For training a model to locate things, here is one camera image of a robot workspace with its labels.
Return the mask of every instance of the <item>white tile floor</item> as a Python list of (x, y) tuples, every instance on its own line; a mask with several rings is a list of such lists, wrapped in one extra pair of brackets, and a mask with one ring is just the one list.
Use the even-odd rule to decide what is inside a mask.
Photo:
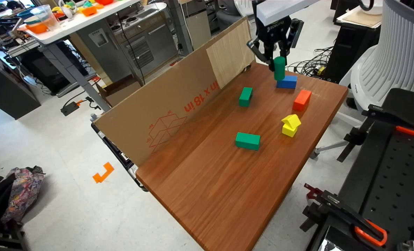
[[(338, 27), (332, 24), (331, 1), (321, 0), (292, 15), (305, 21), (290, 62), (312, 58), (314, 49), (331, 46)], [(60, 108), (80, 92), (64, 98), (39, 95), (42, 106), (15, 121), (0, 110), (0, 175), (13, 167), (39, 165), (47, 173), (35, 206), (24, 217), (33, 251), (201, 250), (150, 193), (143, 192), (91, 129), (87, 104), (69, 116)], [(333, 143), (349, 131), (333, 123), (319, 145)], [(303, 250), (312, 231), (299, 229), (307, 205), (305, 182), (338, 192), (357, 150), (344, 163), (341, 149), (308, 160), (255, 250)], [(101, 184), (92, 179), (110, 162), (115, 170)]]

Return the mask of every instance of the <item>wooden table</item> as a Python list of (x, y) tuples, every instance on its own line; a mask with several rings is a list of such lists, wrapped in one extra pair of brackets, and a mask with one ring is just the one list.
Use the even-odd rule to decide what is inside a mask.
[[(300, 75), (296, 89), (275, 85), (267, 66), (253, 64), (137, 171), (205, 250), (253, 248), (347, 95), (346, 87)], [(253, 87), (249, 107), (238, 105), (243, 87)], [(301, 89), (312, 97), (297, 113)], [(292, 113), (302, 124), (290, 138), (281, 119)], [(237, 132), (261, 135), (260, 149), (236, 147)]]

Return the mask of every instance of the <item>orange clamp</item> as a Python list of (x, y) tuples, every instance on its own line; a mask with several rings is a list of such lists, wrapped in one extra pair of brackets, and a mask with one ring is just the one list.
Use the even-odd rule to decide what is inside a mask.
[(401, 133), (405, 133), (405, 134), (414, 136), (414, 131), (413, 130), (410, 130), (410, 129), (407, 129), (405, 127), (396, 127), (396, 130), (398, 130)]
[(371, 235), (367, 234), (366, 232), (363, 232), (360, 227), (354, 227), (354, 230), (357, 235), (360, 235), (365, 240), (369, 241), (371, 244), (376, 246), (383, 246), (387, 242), (387, 231), (385, 231), (383, 228), (379, 227), (378, 225), (372, 223), (371, 221), (366, 220), (371, 226), (373, 226), (377, 231), (381, 232), (384, 236), (381, 241), (376, 240), (375, 238), (371, 237)]

